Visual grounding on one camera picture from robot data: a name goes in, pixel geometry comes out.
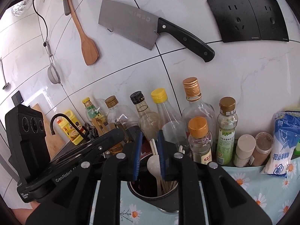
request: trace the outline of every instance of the yellow detergent bottle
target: yellow detergent bottle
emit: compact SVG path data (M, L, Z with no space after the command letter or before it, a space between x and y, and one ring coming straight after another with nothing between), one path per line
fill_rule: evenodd
M71 110L67 110L64 112L66 116L77 126L77 128L85 134L85 130L82 128L81 123L76 118ZM64 133L69 137L69 139L73 142L73 144L78 145L82 140L82 136L73 128L73 126L63 117L57 118L57 123L60 128L64 131Z

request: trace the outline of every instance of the brown spice jar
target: brown spice jar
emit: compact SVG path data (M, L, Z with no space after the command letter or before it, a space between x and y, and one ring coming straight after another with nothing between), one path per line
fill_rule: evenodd
M249 159L249 164L253 167L258 167L261 166L269 156L274 144L274 139L269 133L261 132L256 135L255 140L256 146Z

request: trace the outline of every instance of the cleaver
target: cleaver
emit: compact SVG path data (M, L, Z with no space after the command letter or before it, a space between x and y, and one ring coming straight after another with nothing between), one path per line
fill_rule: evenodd
M103 0L99 24L110 32L116 32L149 50L152 50L160 33L167 32L205 62L211 61L215 56L214 50L192 33L154 14L124 3Z

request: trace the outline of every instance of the light blue tablecloth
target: light blue tablecloth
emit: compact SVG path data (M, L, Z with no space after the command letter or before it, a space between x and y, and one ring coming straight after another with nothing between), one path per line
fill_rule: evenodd
M300 157L291 161L286 179L260 174L262 168L263 166L224 167L237 183L262 207L275 225L291 206L300 190ZM98 193L99 185L100 182L98 182L95 194ZM94 219L93 211L95 206L96 198L92 207L90 225ZM128 189L127 183L121 182L120 224L173 225L178 224L178 215L168 215L160 212L155 206L135 197Z

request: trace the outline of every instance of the salt bag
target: salt bag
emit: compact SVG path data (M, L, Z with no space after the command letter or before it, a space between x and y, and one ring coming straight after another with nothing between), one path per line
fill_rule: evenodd
M300 139L300 112L283 111L274 117L274 145L270 159L260 173L287 177L288 165Z

